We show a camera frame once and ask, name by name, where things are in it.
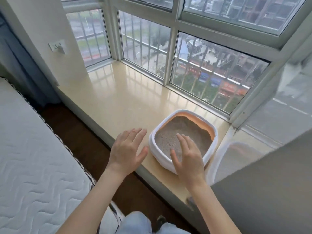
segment white quilted mattress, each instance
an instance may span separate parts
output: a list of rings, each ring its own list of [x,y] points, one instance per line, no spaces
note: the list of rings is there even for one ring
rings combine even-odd
[[[62,142],[0,78],[0,233],[55,233],[92,182]],[[100,233],[115,233],[107,209]]]

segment curtain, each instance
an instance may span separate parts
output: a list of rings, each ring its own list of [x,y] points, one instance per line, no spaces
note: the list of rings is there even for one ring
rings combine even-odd
[[[52,85],[0,13],[0,64],[39,105],[59,103]]]

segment white window frame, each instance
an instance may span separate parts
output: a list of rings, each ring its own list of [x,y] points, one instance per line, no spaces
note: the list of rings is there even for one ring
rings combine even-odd
[[[123,61],[236,128],[275,92],[279,84],[277,72],[287,61],[292,60],[292,55],[312,32],[312,0],[306,0],[279,37],[187,13],[183,11],[184,0],[174,0],[172,10],[137,0],[72,0],[64,1],[63,6],[66,13],[102,8],[113,59]],[[164,79],[156,78],[142,67],[124,59],[118,10],[171,28]],[[271,62],[230,115],[170,84],[179,31]]]

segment person's left hand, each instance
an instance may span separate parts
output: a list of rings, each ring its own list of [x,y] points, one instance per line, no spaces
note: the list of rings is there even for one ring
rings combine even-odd
[[[139,155],[136,155],[146,132],[146,129],[139,128],[120,133],[112,146],[106,168],[112,169],[123,177],[134,172],[143,162],[148,152],[148,146],[145,146]]]

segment light blue jeans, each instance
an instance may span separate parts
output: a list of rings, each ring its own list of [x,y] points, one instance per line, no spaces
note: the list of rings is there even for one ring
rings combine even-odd
[[[152,234],[151,221],[139,211],[132,212],[123,219],[116,234]],[[157,234],[190,233],[166,222],[161,226]]]

